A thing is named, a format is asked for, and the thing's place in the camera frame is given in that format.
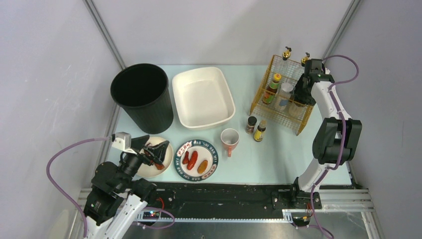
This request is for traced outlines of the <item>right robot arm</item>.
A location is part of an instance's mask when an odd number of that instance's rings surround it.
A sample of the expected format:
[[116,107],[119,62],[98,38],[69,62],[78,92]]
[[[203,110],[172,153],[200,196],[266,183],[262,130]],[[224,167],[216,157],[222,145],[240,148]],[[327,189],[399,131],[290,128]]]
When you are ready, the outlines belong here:
[[313,159],[305,172],[291,186],[293,206],[314,203],[314,195],[330,171],[337,170],[353,159],[362,131],[362,123],[353,119],[343,107],[336,82],[326,72],[321,59],[309,59],[304,64],[294,91],[297,106],[317,105],[322,123],[313,140]]

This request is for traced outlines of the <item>small bottle tan cap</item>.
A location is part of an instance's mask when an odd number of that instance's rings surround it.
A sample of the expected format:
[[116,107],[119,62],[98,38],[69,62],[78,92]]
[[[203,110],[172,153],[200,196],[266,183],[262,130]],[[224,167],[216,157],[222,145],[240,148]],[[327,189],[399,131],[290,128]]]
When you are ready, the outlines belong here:
[[263,119],[259,123],[259,125],[258,125],[258,127],[257,127],[257,129],[254,133],[254,136],[253,136],[253,138],[256,142],[261,142],[263,140],[263,137],[265,135],[266,126],[267,126],[267,121]]

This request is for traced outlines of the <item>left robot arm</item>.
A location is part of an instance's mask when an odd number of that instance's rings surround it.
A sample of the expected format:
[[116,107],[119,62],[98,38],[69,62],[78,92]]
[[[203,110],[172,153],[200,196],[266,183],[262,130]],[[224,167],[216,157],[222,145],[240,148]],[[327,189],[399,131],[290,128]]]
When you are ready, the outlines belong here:
[[92,190],[84,207],[86,239],[120,239],[137,215],[157,198],[157,185],[133,177],[143,164],[164,161],[169,141],[148,144],[149,135],[132,138],[129,133],[111,136],[112,147],[121,151],[119,164],[100,164],[91,180]]

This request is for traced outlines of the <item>jar with black lid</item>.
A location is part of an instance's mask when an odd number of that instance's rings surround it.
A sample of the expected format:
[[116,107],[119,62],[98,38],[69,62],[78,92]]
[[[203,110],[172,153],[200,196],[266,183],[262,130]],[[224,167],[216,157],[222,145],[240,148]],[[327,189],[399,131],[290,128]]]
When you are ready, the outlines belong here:
[[305,106],[306,105],[302,103],[290,100],[288,106],[288,114],[295,119],[299,119],[303,113]]

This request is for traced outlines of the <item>glass oil bottle gold spout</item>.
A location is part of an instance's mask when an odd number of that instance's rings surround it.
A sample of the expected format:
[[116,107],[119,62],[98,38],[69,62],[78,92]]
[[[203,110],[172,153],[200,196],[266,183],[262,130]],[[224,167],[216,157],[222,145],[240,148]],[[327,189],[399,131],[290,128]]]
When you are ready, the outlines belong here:
[[282,53],[282,61],[280,62],[280,70],[279,73],[281,75],[281,79],[284,79],[286,76],[286,72],[289,67],[289,58],[291,57],[292,49],[289,46],[285,47],[286,50]]

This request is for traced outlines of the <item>red label sauce bottle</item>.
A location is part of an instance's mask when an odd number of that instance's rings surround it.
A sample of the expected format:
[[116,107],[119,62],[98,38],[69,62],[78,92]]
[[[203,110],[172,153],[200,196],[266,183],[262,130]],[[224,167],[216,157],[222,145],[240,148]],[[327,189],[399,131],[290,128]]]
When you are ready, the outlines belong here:
[[266,87],[266,90],[264,92],[264,95],[262,97],[262,103],[269,105],[272,103],[278,87],[279,87],[279,83],[282,79],[282,75],[279,73],[275,73],[269,83],[269,85]]

